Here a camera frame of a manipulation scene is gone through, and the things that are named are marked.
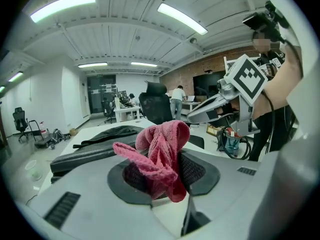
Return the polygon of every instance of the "black camera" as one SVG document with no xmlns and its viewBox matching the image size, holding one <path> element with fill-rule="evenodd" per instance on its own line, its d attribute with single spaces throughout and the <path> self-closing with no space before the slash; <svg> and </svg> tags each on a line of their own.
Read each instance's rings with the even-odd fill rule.
<svg viewBox="0 0 320 240">
<path fill-rule="evenodd" d="M 289 23 L 269 0 L 265 3 L 265 8 L 265 12 L 255 12 L 245 17 L 242 23 L 254 31 L 265 33 L 272 42 L 280 41 L 284 43 L 284 39 L 276 27 L 277 23 L 279 23 L 283 28 L 287 29 Z"/>
</svg>

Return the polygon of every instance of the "chair headrest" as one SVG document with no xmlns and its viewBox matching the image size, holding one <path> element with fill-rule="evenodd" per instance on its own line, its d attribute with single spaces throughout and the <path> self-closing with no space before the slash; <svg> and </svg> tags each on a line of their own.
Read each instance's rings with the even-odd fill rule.
<svg viewBox="0 0 320 240">
<path fill-rule="evenodd" d="M 15 112 L 15 113 L 22 112 L 22 107 L 16 107 L 16 108 L 14 109 L 14 112 Z"/>
<path fill-rule="evenodd" d="M 167 87 L 163 83 L 148 81 L 146 81 L 146 83 L 146 93 L 148 95 L 163 95 L 167 92 Z"/>
</svg>

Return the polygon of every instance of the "pink towel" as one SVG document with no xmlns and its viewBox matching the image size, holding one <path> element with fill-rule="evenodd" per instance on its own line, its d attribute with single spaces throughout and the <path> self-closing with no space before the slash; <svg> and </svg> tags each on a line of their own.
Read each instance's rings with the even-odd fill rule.
<svg viewBox="0 0 320 240">
<path fill-rule="evenodd" d="M 113 150 L 134 162 L 146 176 L 152 199 L 166 193 L 172 202 L 177 203 L 187 194 L 179 177 L 178 152 L 189 137 L 189 127 L 183 121 L 172 120 L 150 126 L 137 135 L 135 147 L 137 150 L 149 148 L 148 157 L 120 142 L 113 144 Z"/>
</svg>

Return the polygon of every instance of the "man in white shirt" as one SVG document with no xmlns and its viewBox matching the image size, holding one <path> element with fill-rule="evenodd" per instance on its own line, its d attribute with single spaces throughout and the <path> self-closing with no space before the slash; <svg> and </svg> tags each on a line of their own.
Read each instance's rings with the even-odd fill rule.
<svg viewBox="0 0 320 240">
<path fill-rule="evenodd" d="M 187 100 L 187 97 L 186 97 L 184 88 L 181 85 L 179 85 L 178 88 L 173 90 L 172 96 L 171 96 L 170 108 L 171 108 L 172 118 L 174 118 L 175 111 L 176 111 L 175 119 L 176 120 L 181 119 L 182 101 L 186 101 L 186 100 Z"/>
</svg>

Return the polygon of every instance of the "vent slot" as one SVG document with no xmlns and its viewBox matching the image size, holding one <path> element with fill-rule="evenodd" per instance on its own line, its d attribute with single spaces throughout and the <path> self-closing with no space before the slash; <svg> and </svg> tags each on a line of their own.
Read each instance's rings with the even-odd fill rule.
<svg viewBox="0 0 320 240">
<path fill-rule="evenodd" d="M 247 167 L 241 167 L 237 171 L 240 172 L 240 173 L 251 175 L 251 176 L 255 175 L 256 172 L 257 172 L 257 170 L 250 169 L 250 168 L 247 168 Z"/>
<path fill-rule="evenodd" d="M 79 194 L 66 192 L 53 206 L 44 219 L 57 229 L 65 223 L 80 198 Z"/>
</svg>

